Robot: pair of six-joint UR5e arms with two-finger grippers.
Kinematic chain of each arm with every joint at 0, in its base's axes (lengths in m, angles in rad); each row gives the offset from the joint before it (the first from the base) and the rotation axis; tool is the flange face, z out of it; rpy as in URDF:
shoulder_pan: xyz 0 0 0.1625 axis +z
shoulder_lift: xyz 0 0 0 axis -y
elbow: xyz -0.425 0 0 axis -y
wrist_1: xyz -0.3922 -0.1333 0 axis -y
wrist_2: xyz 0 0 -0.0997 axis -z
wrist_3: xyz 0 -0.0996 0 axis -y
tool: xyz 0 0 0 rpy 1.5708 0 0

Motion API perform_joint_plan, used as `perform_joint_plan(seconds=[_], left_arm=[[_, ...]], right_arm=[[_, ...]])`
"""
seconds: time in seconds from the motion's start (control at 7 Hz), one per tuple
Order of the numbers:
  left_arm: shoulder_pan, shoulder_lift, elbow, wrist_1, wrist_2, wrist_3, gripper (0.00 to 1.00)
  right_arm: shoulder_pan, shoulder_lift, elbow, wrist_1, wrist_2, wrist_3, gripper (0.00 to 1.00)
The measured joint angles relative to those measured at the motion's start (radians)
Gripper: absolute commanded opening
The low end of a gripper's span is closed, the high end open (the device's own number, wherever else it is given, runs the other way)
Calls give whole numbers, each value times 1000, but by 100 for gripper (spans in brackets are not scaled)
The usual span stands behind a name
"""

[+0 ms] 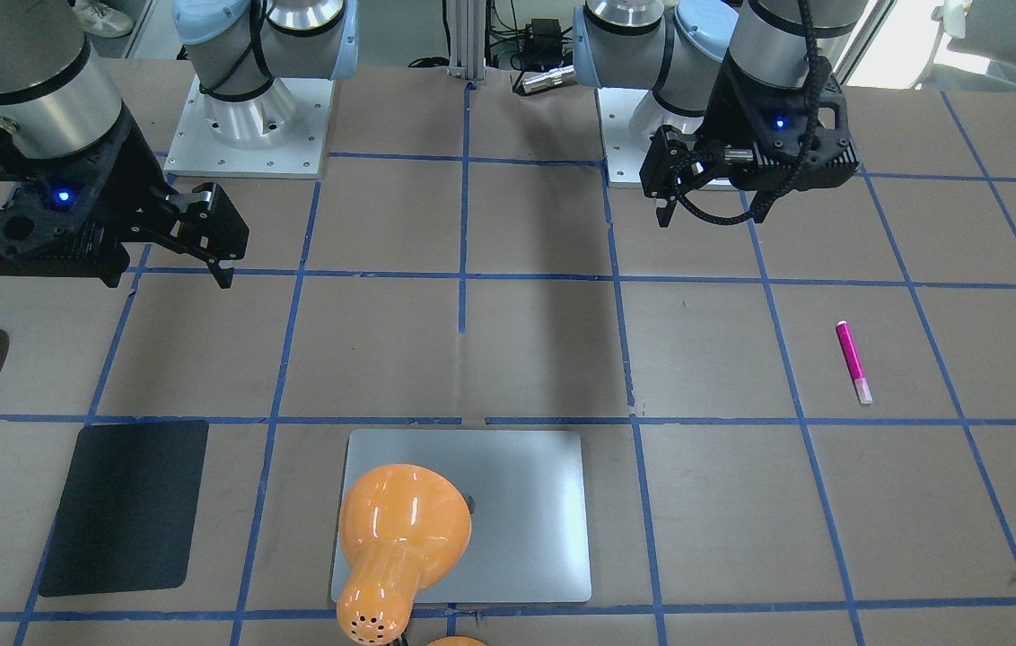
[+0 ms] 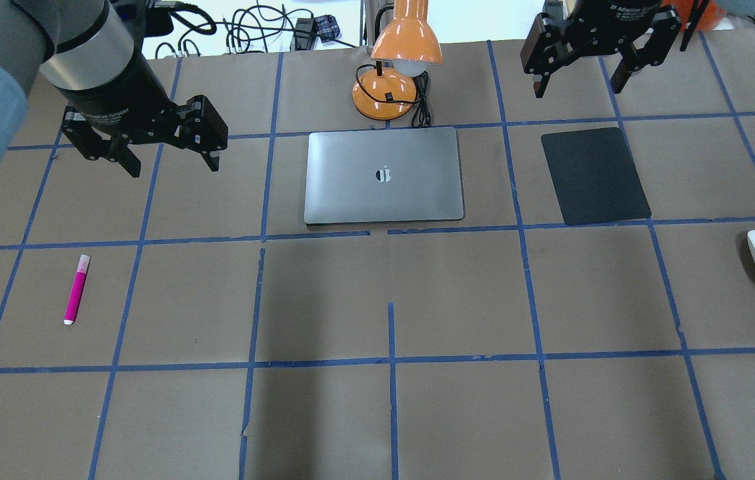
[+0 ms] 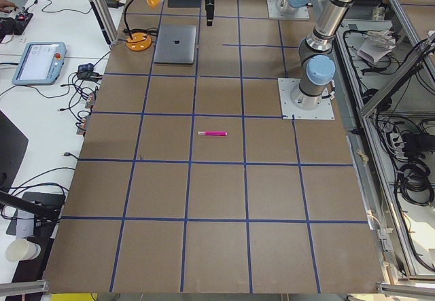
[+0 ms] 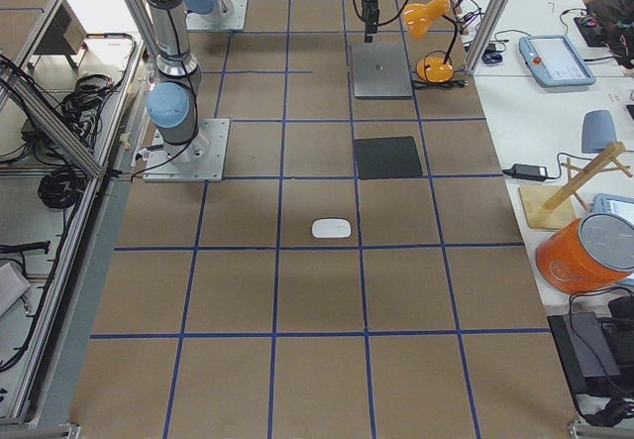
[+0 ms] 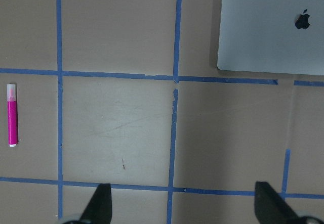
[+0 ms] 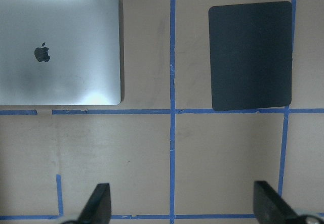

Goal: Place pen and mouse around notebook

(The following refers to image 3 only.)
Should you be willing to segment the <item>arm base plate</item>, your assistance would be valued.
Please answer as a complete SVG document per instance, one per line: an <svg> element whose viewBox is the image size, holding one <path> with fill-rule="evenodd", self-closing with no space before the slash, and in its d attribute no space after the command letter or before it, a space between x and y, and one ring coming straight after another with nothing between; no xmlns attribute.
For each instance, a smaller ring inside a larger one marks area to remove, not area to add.
<svg viewBox="0 0 435 301"><path fill-rule="evenodd" d="M308 21L310 18L307 6L291 7L288 0L266 0L268 17L273 20L300 20Z"/></svg>
<svg viewBox="0 0 435 301"><path fill-rule="evenodd" d="M281 117L287 120L334 120L332 97L327 88L320 96L307 96L298 78L279 78Z"/></svg>

